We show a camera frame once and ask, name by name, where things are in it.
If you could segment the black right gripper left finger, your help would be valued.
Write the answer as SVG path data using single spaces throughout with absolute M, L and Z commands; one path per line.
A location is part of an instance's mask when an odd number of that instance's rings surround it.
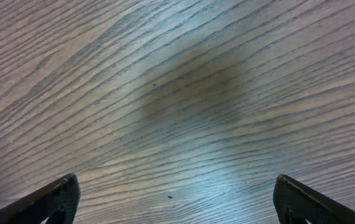
M 72 224 L 79 201 L 77 176 L 67 174 L 0 209 L 0 224 Z

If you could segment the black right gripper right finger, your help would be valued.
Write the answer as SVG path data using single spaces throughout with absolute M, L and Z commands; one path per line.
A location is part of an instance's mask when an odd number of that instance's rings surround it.
M 355 223 L 354 210 L 284 174 L 277 177 L 273 203 L 281 224 Z

